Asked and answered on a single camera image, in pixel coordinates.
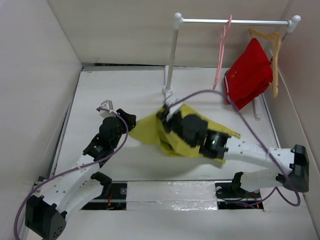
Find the white table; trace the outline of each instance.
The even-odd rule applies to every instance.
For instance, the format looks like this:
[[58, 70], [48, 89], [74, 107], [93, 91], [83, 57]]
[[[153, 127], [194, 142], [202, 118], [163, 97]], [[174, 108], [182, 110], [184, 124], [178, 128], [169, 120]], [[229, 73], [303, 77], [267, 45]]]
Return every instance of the white table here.
[[[211, 89], [215, 68], [177, 67], [172, 87], [178, 97], [202, 89]], [[73, 166], [83, 149], [99, 130], [102, 118], [96, 108], [112, 100], [115, 109], [122, 108], [141, 119], [155, 112], [164, 95], [164, 69], [82, 72], [75, 93], [70, 118], [57, 162], [56, 173]], [[222, 91], [219, 82], [217, 90]], [[262, 98], [260, 120], [252, 105], [241, 110], [250, 126], [268, 147], [277, 147], [275, 134]], [[247, 142], [257, 143], [232, 107], [218, 95], [210, 93], [186, 101], [211, 120], [242, 135]], [[143, 145], [129, 138], [123, 149], [113, 156], [101, 172], [114, 181], [198, 181], [232, 179], [240, 171], [257, 171], [261, 167], [236, 160], [222, 164], [206, 158], [167, 157], [157, 146]], [[262, 197], [271, 190], [263, 189]], [[293, 192], [283, 190], [293, 202]], [[265, 210], [126, 210], [79, 211], [68, 223], [59, 240], [77, 239], [317, 239], [306, 203], [292, 207], [275, 193], [264, 203]], [[28, 240], [37, 237], [29, 232]]]

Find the yellow cloth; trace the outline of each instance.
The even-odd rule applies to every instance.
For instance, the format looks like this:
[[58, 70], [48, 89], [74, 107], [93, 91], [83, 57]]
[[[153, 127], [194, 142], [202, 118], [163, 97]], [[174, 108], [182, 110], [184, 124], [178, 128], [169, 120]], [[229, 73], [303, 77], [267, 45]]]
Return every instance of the yellow cloth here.
[[[208, 129], [217, 132], [223, 132], [229, 135], [233, 135], [240, 138], [241, 135], [226, 126], [223, 126], [217, 122], [211, 121], [210, 119], [197, 113], [191, 107], [183, 104], [180, 108], [181, 115], [184, 118], [190, 114], [196, 114], [201, 119], [208, 122]], [[190, 147], [188, 146], [178, 135], [173, 131], [166, 133], [164, 126], [162, 125], [160, 119], [156, 116], [157, 112], [137, 121], [136, 126], [129, 133], [130, 136], [143, 144], [151, 145], [153, 143], [157, 144], [162, 152], [169, 157], [203, 157], [199, 153], [199, 146]], [[220, 162], [225, 162], [223, 159], [216, 159]]]

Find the clear plastic sheet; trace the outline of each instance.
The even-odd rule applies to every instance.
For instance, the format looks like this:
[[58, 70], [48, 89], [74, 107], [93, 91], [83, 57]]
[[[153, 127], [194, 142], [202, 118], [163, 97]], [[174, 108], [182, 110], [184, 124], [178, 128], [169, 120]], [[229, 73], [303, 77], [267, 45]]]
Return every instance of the clear plastic sheet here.
[[127, 210], [217, 210], [213, 181], [131, 181]]

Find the red cloth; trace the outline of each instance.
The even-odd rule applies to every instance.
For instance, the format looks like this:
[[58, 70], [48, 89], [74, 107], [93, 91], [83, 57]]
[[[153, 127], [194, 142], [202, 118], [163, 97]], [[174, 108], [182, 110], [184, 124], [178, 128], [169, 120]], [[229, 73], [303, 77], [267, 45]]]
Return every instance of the red cloth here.
[[269, 59], [256, 38], [253, 38], [244, 53], [225, 73], [223, 83], [230, 104], [242, 109], [255, 97], [262, 94], [273, 80]]

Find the white wall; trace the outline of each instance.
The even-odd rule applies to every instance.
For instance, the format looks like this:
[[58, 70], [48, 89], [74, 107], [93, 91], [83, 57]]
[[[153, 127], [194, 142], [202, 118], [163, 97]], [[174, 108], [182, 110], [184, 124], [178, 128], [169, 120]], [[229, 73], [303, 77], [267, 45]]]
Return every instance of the white wall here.
[[81, 71], [45, 0], [0, 0], [0, 239], [46, 173]]
[[301, 22], [279, 54], [279, 94], [265, 93], [282, 147], [307, 146], [310, 191], [305, 194], [314, 226], [320, 235], [320, 32], [318, 0], [291, 0], [284, 18], [299, 14]]
[[[167, 65], [173, 16], [277, 20], [288, 0], [48, 0], [83, 63]], [[183, 25], [178, 66], [217, 65], [221, 25]], [[247, 26], [232, 26], [224, 52], [230, 67], [250, 39]], [[273, 27], [257, 28], [271, 31]]]

